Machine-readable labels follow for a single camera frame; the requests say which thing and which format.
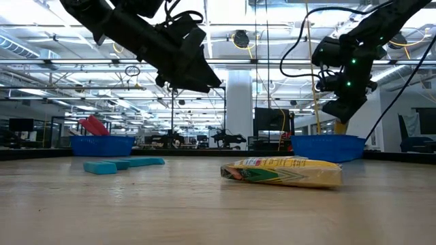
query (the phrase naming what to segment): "yellow cable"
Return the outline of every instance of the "yellow cable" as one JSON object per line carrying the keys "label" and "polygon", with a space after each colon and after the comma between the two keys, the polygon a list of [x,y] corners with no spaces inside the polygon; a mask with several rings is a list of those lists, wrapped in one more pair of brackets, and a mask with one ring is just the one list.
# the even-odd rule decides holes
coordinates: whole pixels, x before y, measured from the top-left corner
{"label": "yellow cable", "polygon": [[425,39],[425,35],[427,34],[427,29],[425,30],[425,34],[424,34],[424,37],[422,37],[422,39],[420,40],[420,41],[418,41],[418,42],[416,42],[416,43],[412,43],[412,44],[398,44],[398,43],[396,43],[396,42],[392,42],[392,41],[389,41],[391,44],[394,44],[394,45],[397,45],[397,46],[400,46],[400,47],[410,47],[410,46],[414,46],[414,45],[416,45],[416,44],[420,44],[420,43],[422,43],[423,41],[424,41],[424,39]]}
{"label": "yellow cable", "polygon": [[[309,0],[306,0],[306,13],[309,14]],[[311,41],[311,25],[307,25],[307,34],[309,37],[309,56],[312,61],[312,41]],[[311,70],[312,74],[314,73],[313,63],[311,62]],[[313,102],[315,103],[315,115],[316,115],[316,123],[317,123],[317,131],[318,135],[321,134],[321,122],[320,122],[320,113],[318,112],[318,102],[316,100],[316,91],[315,91],[315,78],[312,76],[312,94],[313,94]]]}
{"label": "yellow cable", "polygon": [[116,48],[115,43],[112,44],[112,47],[114,48],[114,51],[119,53],[119,54],[124,51],[124,47],[122,47],[121,51],[118,48]]}
{"label": "yellow cable", "polygon": [[47,125],[47,112],[46,112],[46,116],[44,119],[44,132],[42,133],[42,148],[45,148],[45,146],[46,146],[46,125]]}
{"label": "yellow cable", "polygon": [[279,149],[277,149],[277,151],[280,151],[280,145],[281,145],[281,132],[284,132],[285,131],[285,121],[286,121],[286,114],[285,114],[285,112],[279,107],[279,110],[281,111],[281,113],[283,114],[283,126],[281,127],[281,131],[280,131],[280,137],[279,137]]}
{"label": "yellow cable", "polygon": [[406,51],[407,58],[410,59],[410,54],[409,54],[409,51],[407,51],[407,47],[404,47],[404,51]]}
{"label": "yellow cable", "polygon": [[253,54],[251,53],[251,49],[248,49],[248,53],[250,54],[250,59],[253,59]]}

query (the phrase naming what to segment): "desk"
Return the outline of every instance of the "desk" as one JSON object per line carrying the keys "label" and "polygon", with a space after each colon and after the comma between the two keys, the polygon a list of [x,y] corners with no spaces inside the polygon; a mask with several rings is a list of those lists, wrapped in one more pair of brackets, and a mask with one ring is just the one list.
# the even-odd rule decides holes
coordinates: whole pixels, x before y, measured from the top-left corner
{"label": "desk", "polygon": [[337,190],[248,184],[240,157],[165,157],[110,176],[93,158],[0,164],[1,244],[434,244],[436,167],[355,161]]}
{"label": "desk", "polygon": [[197,144],[183,144],[183,145],[179,146],[178,148],[180,148],[180,149],[182,149],[182,148],[196,149],[197,148]]}

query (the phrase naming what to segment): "computer monitor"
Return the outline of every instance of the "computer monitor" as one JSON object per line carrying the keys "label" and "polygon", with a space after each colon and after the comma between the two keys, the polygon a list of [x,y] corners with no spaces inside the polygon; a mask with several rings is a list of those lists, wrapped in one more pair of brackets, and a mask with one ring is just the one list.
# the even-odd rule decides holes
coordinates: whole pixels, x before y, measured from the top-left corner
{"label": "computer monitor", "polygon": [[289,110],[255,108],[254,116],[255,135],[258,131],[291,131]]}
{"label": "computer monitor", "polygon": [[198,142],[206,141],[207,139],[208,139],[207,135],[197,135]]}
{"label": "computer monitor", "polygon": [[32,132],[33,119],[32,118],[9,118],[9,130],[12,132]]}

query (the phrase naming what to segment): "blue plastic bin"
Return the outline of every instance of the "blue plastic bin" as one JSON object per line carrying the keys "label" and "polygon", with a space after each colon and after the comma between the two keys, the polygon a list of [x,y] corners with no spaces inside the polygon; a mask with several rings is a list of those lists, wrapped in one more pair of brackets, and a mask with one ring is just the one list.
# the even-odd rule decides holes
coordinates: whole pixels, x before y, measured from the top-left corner
{"label": "blue plastic bin", "polygon": [[134,141],[134,137],[123,136],[71,136],[73,153],[78,157],[127,157]]}
{"label": "blue plastic bin", "polygon": [[365,139],[352,135],[292,136],[295,155],[313,160],[343,163],[361,159]]}

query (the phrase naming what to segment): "snack package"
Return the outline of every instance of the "snack package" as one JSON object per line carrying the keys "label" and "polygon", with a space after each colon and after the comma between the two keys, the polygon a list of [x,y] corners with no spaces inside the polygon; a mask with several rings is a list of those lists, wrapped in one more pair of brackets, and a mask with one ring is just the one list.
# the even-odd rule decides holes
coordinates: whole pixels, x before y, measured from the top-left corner
{"label": "snack package", "polygon": [[265,157],[236,161],[221,166],[221,176],[231,180],[313,188],[342,185],[340,165],[300,157]]}

